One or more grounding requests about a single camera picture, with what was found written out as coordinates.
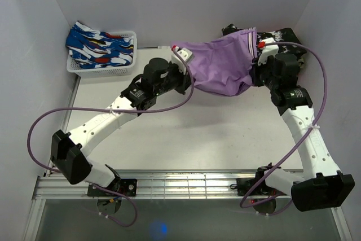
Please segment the purple trousers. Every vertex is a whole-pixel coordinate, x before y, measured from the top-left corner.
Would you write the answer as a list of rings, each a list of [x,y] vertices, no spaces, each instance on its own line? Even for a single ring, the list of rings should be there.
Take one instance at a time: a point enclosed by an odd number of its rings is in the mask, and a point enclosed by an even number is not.
[[[190,50],[188,64],[195,88],[217,95],[234,97],[253,86],[250,75],[257,55],[255,27],[238,30],[211,42],[172,42]]]

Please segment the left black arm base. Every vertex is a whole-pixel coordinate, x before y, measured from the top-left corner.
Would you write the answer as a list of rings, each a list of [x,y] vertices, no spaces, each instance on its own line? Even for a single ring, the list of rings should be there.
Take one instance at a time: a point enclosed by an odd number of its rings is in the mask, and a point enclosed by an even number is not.
[[[124,194],[128,197],[134,197],[137,194],[137,179],[133,178],[123,178],[120,179],[118,184],[115,184],[114,186],[107,187],[107,190],[112,190],[120,194]],[[100,190],[96,188],[93,185],[89,185],[87,189],[87,196],[90,197],[115,197],[115,194],[112,194],[110,192],[106,192],[103,190]]]

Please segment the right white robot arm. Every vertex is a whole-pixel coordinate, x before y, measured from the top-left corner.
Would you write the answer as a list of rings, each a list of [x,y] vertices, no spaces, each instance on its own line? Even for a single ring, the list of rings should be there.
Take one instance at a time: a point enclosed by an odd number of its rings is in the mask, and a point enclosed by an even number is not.
[[[279,166],[260,167],[254,185],[261,194],[275,189],[289,195],[301,212],[340,207],[355,181],[332,159],[316,124],[309,93],[297,83],[299,71],[293,54],[268,56],[252,68],[254,84],[270,90],[271,101],[291,132],[303,168],[300,177]]]

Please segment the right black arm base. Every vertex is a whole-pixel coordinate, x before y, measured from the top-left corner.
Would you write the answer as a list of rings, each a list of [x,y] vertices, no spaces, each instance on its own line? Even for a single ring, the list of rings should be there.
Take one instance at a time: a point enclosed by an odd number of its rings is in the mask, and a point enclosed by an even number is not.
[[[238,196],[244,196],[255,183],[256,183],[255,178],[237,178],[236,182],[230,185],[230,189],[236,190]],[[285,195],[285,193],[280,192],[274,188],[268,187],[265,185],[265,182],[263,182],[257,188],[255,188],[250,193],[250,195],[273,196],[273,195]]]

